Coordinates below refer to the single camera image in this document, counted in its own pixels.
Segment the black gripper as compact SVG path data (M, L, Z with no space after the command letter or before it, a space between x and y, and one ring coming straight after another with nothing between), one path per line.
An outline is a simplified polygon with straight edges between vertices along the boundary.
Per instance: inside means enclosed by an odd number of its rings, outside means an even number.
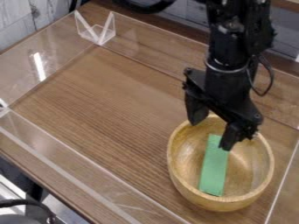
M250 59L242 66L216 67L208 60L204 71L187 67L184 104L188 121L198 125L212 111L227 123L219 142L224 151L231 151L236 142L252 139L263 116L250 98L258 72L258 59Z

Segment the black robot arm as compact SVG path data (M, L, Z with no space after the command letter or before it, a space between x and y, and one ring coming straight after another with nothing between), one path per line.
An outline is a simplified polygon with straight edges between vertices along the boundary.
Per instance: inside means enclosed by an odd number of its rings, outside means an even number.
M263 123L263 115L250 94L258 90L258 67L272 67L263 52L272 46L276 31L271 24L271 0L198 0L206 4L210 46L206 69L187 68L184 103L188 121L199 124L208 113L227 123L219 147L228 151L250 139Z

